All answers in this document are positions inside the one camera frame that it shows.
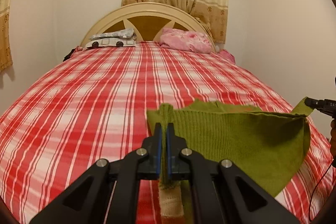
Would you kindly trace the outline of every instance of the bedsheet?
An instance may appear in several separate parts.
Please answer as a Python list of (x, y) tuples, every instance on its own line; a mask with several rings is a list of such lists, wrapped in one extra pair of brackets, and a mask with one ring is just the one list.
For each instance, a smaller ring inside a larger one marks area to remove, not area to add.
[[(148, 136), (146, 109), (181, 108), (195, 98), (289, 112), (253, 74), (220, 55), (160, 48), (75, 52), (41, 77), (0, 117), (0, 195), (22, 224), (97, 159), (123, 158)], [(276, 197), (308, 223), (310, 194), (332, 161), (329, 143), (310, 120), (311, 147), (300, 170)], [(331, 170), (313, 198), (315, 215), (332, 190)], [(137, 223), (159, 224), (158, 184), (142, 181)]]

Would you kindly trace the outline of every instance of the striped bedspread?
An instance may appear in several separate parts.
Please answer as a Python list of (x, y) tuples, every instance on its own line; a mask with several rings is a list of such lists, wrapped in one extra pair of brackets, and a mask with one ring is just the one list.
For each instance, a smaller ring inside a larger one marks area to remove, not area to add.
[[(32, 217), (97, 159), (123, 158), (148, 136), (146, 109), (181, 108), (195, 98), (250, 104), (264, 111), (292, 107), (248, 71), (216, 54), (159, 48), (75, 52), (41, 77), (0, 117), (0, 195), (16, 219)], [(331, 163), (329, 144), (311, 127), (304, 164), (277, 196), (308, 223), (310, 193)], [(313, 199), (315, 215), (329, 195), (331, 169)], [(142, 181), (137, 223), (159, 224), (158, 185)]]

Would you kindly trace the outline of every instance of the pink fabric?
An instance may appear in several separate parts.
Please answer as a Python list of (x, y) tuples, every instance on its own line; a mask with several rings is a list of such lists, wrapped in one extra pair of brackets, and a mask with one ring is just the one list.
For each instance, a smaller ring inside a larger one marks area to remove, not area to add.
[(232, 62), (232, 63), (236, 63), (236, 59), (235, 57), (229, 53), (227, 50), (221, 50), (219, 53), (218, 53), (221, 57), (223, 57), (224, 59)]
[(211, 42), (204, 33), (164, 28), (160, 37), (160, 46), (173, 50), (211, 53)]

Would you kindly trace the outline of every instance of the green ribbed fabric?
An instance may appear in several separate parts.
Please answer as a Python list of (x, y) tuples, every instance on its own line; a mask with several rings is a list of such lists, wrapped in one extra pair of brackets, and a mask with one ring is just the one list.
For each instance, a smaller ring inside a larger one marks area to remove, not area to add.
[[(183, 109), (161, 104), (148, 110), (151, 132), (156, 122), (163, 130), (174, 123), (175, 134), (186, 139), (188, 147), (206, 159), (232, 160), (272, 196), (276, 196), (300, 168), (310, 146), (306, 116), (312, 112), (304, 99), (291, 113), (263, 112), (257, 107), (205, 103), (196, 100)], [(165, 153), (162, 153), (161, 187), (174, 186), (167, 179)]]

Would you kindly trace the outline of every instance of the arched headboard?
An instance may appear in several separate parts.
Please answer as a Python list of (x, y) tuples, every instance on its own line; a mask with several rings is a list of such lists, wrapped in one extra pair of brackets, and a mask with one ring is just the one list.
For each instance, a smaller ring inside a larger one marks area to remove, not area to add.
[(84, 47), (94, 34), (127, 28), (134, 29), (137, 41), (159, 41), (164, 27), (207, 33), (195, 18), (178, 8), (167, 4), (142, 2), (123, 6), (103, 17), (88, 31), (81, 46)]

